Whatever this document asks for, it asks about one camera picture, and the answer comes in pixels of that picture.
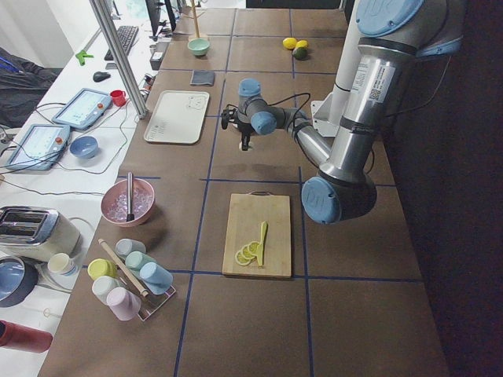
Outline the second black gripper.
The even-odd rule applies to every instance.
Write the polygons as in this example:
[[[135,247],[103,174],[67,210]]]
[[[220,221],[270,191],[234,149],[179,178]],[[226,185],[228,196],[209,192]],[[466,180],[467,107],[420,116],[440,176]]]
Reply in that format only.
[[[235,124],[237,125],[237,129],[241,133],[240,149],[242,151],[247,151],[250,148],[249,143],[251,135],[255,132],[255,130],[250,123],[242,122],[239,119],[235,119]]]

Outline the white robot base pillar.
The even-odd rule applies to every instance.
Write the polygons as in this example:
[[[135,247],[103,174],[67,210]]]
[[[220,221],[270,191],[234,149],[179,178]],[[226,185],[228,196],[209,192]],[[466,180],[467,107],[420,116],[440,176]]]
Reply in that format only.
[[[323,101],[310,104],[313,127],[323,137],[336,136],[361,60],[358,41],[362,33],[356,22],[358,5],[359,0],[354,1],[333,89]]]

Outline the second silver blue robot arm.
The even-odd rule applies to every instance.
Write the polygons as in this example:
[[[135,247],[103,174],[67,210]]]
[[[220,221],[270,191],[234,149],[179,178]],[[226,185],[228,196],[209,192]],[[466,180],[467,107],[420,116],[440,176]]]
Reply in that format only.
[[[418,60],[456,53],[463,38],[464,1],[357,1],[332,92],[311,115],[268,104],[260,83],[243,79],[235,110],[222,114],[246,145],[252,134],[287,131],[318,167],[302,188],[315,222],[332,224],[369,213],[376,187],[364,171],[386,115],[398,106]]]

